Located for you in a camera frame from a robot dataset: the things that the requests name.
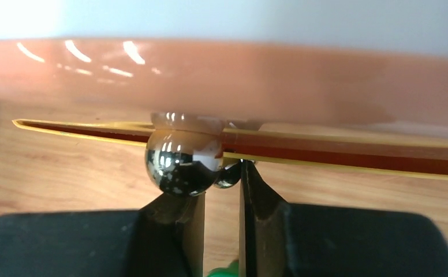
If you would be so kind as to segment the green plastic tray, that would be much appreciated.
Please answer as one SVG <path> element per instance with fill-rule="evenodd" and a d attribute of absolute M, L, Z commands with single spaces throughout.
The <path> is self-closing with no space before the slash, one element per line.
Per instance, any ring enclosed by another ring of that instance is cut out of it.
<path fill-rule="evenodd" d="M 239 277 L 239 261 L 232 261 L 227 267 L 212 269 L 207 277 Z"/>

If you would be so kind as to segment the round pastel mini drawer cabinet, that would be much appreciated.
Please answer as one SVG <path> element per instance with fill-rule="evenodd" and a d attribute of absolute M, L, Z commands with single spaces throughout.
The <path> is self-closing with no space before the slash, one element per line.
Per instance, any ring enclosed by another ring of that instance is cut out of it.
<path fill-rule="evenodd" d="M 147 147 L 210 185 L 238 159 L 448 179 L 448 57 L 205 40 L 0 40 L 0 100 L 96 110 L 35 132 Z"/>

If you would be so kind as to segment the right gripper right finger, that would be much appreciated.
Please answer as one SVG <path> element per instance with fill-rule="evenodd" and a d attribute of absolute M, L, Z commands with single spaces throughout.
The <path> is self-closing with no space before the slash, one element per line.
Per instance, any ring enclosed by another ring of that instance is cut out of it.
<path fill-rule="evenodd" d="M 419 214 L 291 203 L 241 163 L 239 276 L 448 276 L 448 245 Z"/>

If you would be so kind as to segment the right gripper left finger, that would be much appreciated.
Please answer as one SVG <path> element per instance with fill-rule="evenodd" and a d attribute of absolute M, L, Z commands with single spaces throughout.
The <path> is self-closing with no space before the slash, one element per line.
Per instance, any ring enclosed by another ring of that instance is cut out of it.
<path fill-rule="evenodd" d="M 0 276 L 202 276 L 205 197 L 0 216 Z"/>

